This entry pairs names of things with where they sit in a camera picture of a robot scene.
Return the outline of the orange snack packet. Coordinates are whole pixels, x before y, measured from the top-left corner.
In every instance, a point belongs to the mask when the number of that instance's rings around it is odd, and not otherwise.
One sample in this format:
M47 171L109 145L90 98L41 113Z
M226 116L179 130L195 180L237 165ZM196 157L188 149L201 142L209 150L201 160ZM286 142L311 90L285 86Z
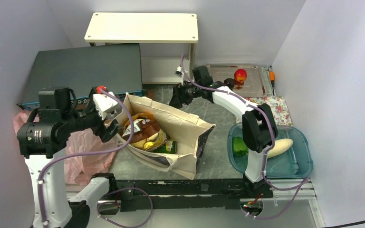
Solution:
M138 113L135 114L132 119L133 123L128 121L125 123L125 127L133 125L140 128L147 128L150 124L153 124L156 121L154 115L150 113Z

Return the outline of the white radish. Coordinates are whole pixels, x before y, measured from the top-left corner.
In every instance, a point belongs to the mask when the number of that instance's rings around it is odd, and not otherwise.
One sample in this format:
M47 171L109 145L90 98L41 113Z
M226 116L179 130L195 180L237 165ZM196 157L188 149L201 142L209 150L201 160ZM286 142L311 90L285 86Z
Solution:
M275 141L274 147L268 152L268 158L272 158L286 152L293 145L292 139L279 139Z

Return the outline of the pink plastic grocery bag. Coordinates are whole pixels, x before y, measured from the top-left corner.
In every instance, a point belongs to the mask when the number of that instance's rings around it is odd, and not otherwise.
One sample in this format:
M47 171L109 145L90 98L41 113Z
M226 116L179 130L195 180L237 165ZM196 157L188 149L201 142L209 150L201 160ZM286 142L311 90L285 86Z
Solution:
M103 143L91 129L72 133L65 147L66 154L80 152L97 152L117 147L115 139ZM108 172L115 153L101 155L77 156L64 161L65 181L67 184L86 186L96 173Z

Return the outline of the red apple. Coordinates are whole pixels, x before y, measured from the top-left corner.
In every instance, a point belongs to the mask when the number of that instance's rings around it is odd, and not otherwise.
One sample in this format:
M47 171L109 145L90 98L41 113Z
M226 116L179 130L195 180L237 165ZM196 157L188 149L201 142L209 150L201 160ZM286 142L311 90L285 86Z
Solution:
M239 84L244 84L247 76L247 71L245 69L239 68L234 73L234 80Z

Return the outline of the brown snack packet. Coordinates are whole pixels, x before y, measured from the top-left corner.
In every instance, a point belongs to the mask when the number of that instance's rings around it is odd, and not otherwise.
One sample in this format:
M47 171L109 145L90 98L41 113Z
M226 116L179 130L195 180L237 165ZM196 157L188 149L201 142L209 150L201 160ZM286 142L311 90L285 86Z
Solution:
M133 127L134 135L130 143L137 143L142 140L149 139L160 131L159 123L154 119L135 119Z

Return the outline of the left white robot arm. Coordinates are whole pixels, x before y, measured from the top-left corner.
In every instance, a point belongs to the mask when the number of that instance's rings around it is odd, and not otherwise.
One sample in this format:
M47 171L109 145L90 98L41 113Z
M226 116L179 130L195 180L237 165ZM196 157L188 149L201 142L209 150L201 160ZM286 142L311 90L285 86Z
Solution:
M84 109L77 109L75 92L65 86L47 87L38 94L34 109L17 132L20 154L32 181L35 228L86 227L87 198L67 199L64 160L72 133L90 129L102 142L120 130L115 117L121 106L105 87L93 87Z

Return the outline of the green pepper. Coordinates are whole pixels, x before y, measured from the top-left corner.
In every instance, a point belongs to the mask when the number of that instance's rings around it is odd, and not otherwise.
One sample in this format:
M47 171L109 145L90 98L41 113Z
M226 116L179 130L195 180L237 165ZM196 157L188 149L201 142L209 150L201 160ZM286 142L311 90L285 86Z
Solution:
M248 154L248 147L246 146L242 137L232 138L232 154L236 157L243 157Z

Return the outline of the dark blue network switch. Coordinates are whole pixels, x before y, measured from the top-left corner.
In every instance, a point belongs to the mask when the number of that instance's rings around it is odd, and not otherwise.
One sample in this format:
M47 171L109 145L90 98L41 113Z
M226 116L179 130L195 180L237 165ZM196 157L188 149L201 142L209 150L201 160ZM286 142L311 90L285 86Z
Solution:
M38 52L17 106L31 111L39 106L39 91L59 86L73 89L79 105L88 102L91 88L97 86L105 86L120 100L126 93L144 96L139 44Z

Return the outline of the beige canvas tote bag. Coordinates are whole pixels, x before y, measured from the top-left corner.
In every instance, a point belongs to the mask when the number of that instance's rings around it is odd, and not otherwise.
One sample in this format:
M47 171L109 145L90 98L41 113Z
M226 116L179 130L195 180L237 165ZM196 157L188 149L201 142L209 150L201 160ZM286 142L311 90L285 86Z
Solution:
M152 114L160 128L177 142L174 154L154 153L127 145L118 152L112 171L123 180L193 180L210 132L215 125L148 97L127 94L124 105L131 115Z

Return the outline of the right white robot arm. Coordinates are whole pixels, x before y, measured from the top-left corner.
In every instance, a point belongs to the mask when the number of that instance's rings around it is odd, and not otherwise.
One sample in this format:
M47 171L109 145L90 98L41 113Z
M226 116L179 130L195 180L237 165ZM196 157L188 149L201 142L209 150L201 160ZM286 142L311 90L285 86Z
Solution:
M267 155L278 135L271 108L267 104L254 104L233 92L235 81L232 78L214 82L206 66L196 67L192 73L193 81L183 66L177 67L175 74L181 82L173 87L169 106L180 109L201 97L241 118L242 137L248 148L243 192L248 197L255 197L266 185Z

